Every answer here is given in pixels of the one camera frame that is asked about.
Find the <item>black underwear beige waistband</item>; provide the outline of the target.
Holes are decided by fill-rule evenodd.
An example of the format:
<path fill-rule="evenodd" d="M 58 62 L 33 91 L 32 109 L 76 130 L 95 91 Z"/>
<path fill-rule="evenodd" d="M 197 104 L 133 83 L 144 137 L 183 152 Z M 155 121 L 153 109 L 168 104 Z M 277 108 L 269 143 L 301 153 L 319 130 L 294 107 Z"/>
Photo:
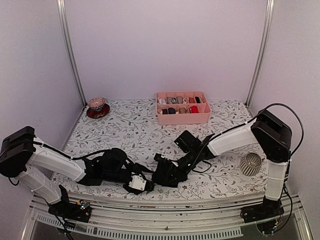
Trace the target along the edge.
<path fill-rule="evenodd" d="M 195 99 L 197 104 L 202 104 L 203 103 L 201 97 L 199 97 L 199 96 L 195 96 L 194 99 Z"/>

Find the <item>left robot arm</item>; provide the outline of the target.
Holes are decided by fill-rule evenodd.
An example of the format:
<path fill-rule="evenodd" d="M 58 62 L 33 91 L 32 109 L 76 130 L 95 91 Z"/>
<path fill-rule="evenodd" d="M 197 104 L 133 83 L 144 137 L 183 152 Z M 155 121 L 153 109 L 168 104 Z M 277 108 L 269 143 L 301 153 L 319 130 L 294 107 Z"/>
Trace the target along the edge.
<path fill-rule="evenodd" d="M 154 184 L 144 173 L 148 169 L 133 162 L 127 154 L 112 148 L 74 157 L 36 137 L 31 126 L 3 139 L 0 149 L 0 173 L 16 179 L 44 198 L 63 216 L 74 213 L 74 205 L 64 196 L 66 191 L 48 179 L 39 168 L 64 175 L 83 186 L 99 186 L 103 181 L 122 183 L 124 189 L 136 195 L 151 191 Z"/>

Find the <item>black underwear white lettering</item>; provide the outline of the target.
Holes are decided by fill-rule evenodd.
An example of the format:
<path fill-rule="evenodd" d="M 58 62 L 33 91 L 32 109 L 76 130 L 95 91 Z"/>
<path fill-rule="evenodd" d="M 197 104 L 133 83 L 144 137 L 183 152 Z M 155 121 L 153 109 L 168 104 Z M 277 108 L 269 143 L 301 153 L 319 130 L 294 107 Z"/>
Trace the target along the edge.
<path fill-rule="evenodd" d="M 157 185 L 177 188 L 179 183 L 185 182 L 188 179 L 188 175 L 180 171 L 172 162 L 159 160 L 151 179 Z"/>

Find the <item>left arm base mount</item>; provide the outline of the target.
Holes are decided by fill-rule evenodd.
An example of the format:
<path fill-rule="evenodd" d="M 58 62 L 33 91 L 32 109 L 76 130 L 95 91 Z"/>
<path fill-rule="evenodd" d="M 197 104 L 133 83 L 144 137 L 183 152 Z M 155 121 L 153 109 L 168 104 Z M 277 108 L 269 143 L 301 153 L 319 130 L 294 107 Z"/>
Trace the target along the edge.
<path fill-rule="evenodd" d="M 88 223 L 91 217 L 92 208 L 89 202 L 83 199 L 72 203 L 69 200 L 67 190 L 59 185 L 61 197 L 60 201 L 55 204 L 49 204 L 48 213 L 64 220 L 74 220 L 78 222 Z"/>

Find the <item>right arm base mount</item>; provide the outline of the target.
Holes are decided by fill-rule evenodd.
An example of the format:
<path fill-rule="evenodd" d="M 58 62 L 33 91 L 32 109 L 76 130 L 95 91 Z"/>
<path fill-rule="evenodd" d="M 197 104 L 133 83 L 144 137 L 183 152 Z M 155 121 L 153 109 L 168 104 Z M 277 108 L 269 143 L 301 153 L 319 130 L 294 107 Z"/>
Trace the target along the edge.
<path fill-rule="evenodd" d="M 262 203 L 242 207 L 240 217 L 245 223 L 251 223 L 280 216 L 283 213 L 284 208 L 280 198 L 278 200 L 270 200 L 264 196 Z"/>

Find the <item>pink divided storage box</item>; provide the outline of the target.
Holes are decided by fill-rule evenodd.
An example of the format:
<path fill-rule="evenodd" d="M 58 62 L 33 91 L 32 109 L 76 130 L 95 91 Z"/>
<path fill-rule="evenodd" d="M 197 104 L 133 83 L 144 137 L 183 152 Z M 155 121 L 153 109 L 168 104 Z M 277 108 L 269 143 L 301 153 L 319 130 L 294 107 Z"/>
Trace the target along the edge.
<path fill-rule="evenodd" d="M 195 96 L 202 103 L 196 103 Z M 158 92 L 155 100 L 160 125 L 203 124 L 210 118 L 211 107 L 201 91 Z"/>

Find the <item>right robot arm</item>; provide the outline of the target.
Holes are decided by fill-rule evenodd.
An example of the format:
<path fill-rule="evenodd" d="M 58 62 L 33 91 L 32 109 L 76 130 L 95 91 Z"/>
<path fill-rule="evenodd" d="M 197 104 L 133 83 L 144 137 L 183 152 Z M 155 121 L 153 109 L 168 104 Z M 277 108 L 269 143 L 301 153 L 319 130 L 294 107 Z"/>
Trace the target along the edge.
<path fill-rule="evenodd" d="M 294 110 L 283 103 L 272 103 L 260 110 L 252 119 L 218 134 L 207 136 L 194 151 L 174 162 L 174 166 L 187 175 L 202 160 L 208 151 L 214 157 L 231 150 L 249 145 L 259 145 L 268 161 L 266 201 L 259 206 L 262 218 L 269 218 L 278 210 L 283 187 L 289 177 L 290 163 L 296 152 L 291 149 L 292 130 L 268 109 L 284 107 L 291 113 Z"/>

